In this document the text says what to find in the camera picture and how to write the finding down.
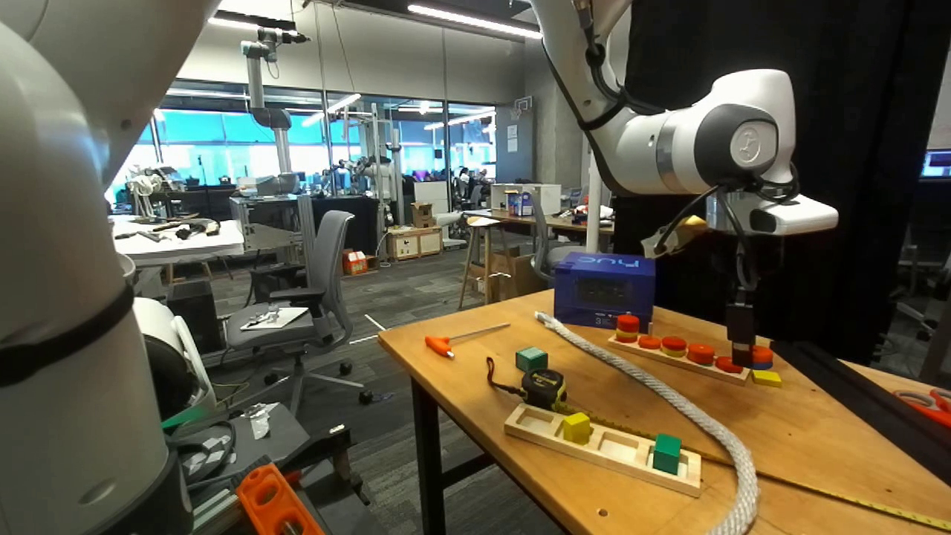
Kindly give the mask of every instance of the blue box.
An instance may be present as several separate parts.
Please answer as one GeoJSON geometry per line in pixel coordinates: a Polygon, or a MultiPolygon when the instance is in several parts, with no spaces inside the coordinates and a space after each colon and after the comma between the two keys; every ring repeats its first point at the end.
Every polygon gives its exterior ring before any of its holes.
{"type": "Polygon", "coordinates": [[[619,315],[634,313],[649,329],[653,280],[656,263],[641,255],[572,253],[557,268],[557,318],[612,329],[619,315]]]}

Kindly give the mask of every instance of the computer screen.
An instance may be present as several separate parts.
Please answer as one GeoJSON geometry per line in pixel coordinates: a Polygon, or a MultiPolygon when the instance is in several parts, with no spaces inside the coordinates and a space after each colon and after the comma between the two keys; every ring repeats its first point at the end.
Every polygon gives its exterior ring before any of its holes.
{"type": "Polygon", "coordinates": [[[928,149],[921,182],[951,182],[951,149],[928,149]]]}

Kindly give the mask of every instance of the white cable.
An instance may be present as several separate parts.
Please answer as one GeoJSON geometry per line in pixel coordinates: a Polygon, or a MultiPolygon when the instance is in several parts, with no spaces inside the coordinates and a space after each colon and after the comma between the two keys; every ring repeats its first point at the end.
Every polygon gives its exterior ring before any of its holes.
{"type": "Polygon", "coordinates": [[[735,458],[735,470],[736,470],[736,501],[735,507],[726,515],[726,519],[713,529],[722,535],[739,535],[750,531],[754,510],[757,510],[757,477],[754,477],[754,466],[753,466],[753,455],[750,449],[739,443],[739,437],[735,431],[729,431],[722,421],[716,421],[711,412],[705,412],[702,406],[695,406],[689,397],[684,397],[679,388],[667,387],[664,381],[656,381],[653,375],[641,370],[638,365],[591,344],[588,338],[572,332],[558,318],[536,313],[536,320],[549,326],[552,332],[558,332],[563,338],[569,338],[572,344],[583,347],[585,354],[598,356],[607,365],[621,367],[627,376],[644,382],[649,388],[653,388],[661,397],[667,397],[668,403],[674,403],[674,409],[682,409],[686,420],[693,420],[702,431],[708,431],[716,443],[722,443],[722,449],[735,458]]]}

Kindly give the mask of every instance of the black curtain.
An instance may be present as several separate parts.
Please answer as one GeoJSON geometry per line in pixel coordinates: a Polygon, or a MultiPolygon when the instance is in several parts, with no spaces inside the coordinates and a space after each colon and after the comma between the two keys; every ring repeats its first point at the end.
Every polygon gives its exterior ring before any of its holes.
{"type": "MultiPolygon", "coordinates": [[[[869,359],[890,326],[897,250],[949,54],[949,0],[638,0],[627,88],[664,107],[719,75],[784,69],[797,88],[803,189],[838,207],[830,235],[757,241],[783,263],[757,292],[757,329],[869,359]]],[[[638,250],[684,200],[615,200],[619,250],[638,250]]],[[[722,320],[732,241],[661,262],[661,307],[722,320]]]]}

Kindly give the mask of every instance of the table leg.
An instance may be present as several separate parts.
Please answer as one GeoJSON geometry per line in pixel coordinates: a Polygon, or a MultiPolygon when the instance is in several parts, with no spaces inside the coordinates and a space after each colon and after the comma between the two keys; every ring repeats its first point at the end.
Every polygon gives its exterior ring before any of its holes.
{"type": "Polygon", "coordinates": [[[447,504],[444,504],[441,412],[438,412],[438,402],[416,381],[413,381],[413,420],[416,420],[423,531],[444,535],[447,504]]]}

